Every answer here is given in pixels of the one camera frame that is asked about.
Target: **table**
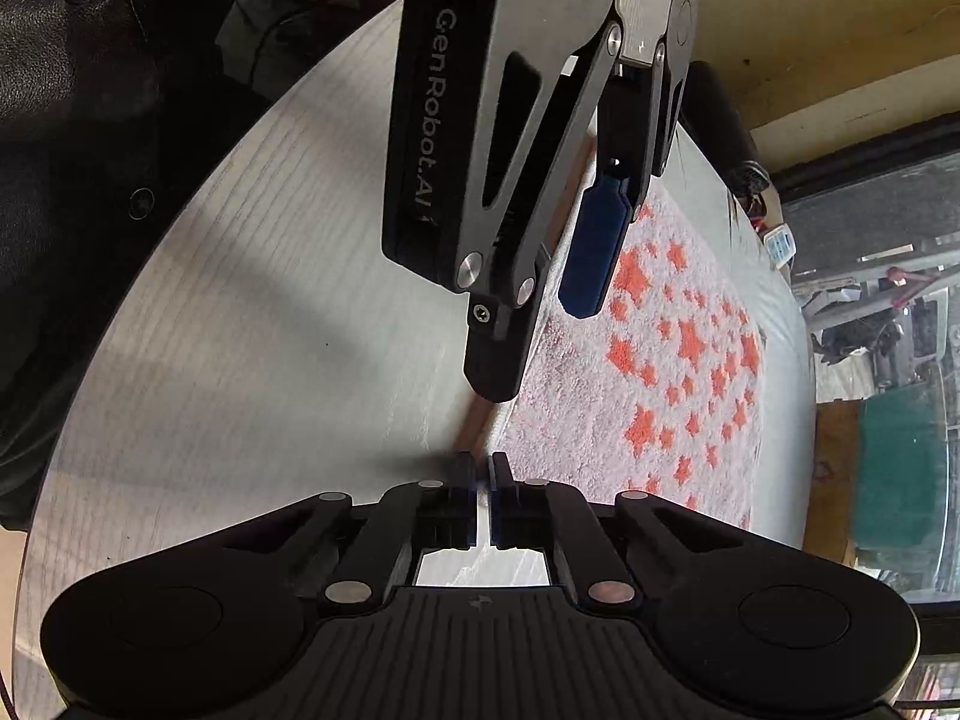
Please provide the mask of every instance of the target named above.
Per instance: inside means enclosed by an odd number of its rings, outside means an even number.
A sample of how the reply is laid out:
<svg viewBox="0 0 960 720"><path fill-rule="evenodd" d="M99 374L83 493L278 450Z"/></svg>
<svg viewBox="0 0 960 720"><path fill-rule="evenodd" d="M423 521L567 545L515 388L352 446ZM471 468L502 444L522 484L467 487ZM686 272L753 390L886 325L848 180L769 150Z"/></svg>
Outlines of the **table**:
<svg viewBox="0 0 960 720"><path fill-rule="evenodd" d="M377 500L456 445L467 297L380 251L398 30L394 6L251 129L107 330L27 543L24 720L62 708L38 634L69 584L322 490Z"/></svg>

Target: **pink object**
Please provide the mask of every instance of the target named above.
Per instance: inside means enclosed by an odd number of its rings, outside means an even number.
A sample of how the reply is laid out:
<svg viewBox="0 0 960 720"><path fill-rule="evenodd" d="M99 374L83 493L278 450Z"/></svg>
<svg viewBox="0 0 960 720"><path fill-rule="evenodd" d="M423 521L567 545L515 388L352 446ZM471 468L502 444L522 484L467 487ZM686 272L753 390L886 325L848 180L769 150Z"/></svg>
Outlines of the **pink object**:
<svg viewBox="0 0 960 720"><path fill-rule="evenodd" d="M604 309L579 320L548 286L520 395L494 428L517 479L611 502L647 490L749 525L762 341L707 244L654 179Z"/></svg>

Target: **white towel with red stars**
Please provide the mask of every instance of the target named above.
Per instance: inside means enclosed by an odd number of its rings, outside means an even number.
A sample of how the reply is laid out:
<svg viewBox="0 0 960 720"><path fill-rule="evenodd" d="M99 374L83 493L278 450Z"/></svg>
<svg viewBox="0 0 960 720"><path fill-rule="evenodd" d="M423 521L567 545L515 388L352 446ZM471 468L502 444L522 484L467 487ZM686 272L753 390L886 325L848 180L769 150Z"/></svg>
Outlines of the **white towel with red stars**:
<svg viewBox="0 0 960 720"><path fill-rule="evenodd" d="M646 490L749 527L760 332L661 181L597 317L563 310L558 271L520 395L494 420L488 448L507 452L517 479L576 485L601 503Z"/></svg>

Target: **wood grain surface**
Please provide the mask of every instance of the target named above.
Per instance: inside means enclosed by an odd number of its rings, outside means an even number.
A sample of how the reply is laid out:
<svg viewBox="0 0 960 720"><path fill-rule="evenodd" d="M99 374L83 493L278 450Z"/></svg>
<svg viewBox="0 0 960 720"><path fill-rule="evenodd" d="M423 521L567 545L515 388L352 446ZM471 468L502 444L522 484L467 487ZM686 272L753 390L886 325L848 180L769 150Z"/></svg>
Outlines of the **wood grain surface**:
<svg viewBox="0 0 960 720"><path fill-rule="evenodd" d="M467 298L380 251L399 29L394 6L251 129L104 336L27 544L24 720L62 709L38 635L69 584L323 490L377 500L452 447Z"/></svg>

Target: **white tabletop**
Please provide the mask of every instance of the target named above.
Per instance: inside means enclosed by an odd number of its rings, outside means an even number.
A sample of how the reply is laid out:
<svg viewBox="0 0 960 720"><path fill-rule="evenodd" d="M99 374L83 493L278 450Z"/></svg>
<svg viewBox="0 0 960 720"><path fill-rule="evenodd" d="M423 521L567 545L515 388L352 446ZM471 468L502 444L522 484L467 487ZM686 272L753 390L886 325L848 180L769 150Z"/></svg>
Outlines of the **white tabletop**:
<svg viewBox="0 0 960 720"><path fill-rule="evenodd" d="M27 543L24 720L62 709L38 636L69 584L323 490L377 500L453 447L467 298L380 251L399 29L394 6L251 129L104 336Z"/></svg>

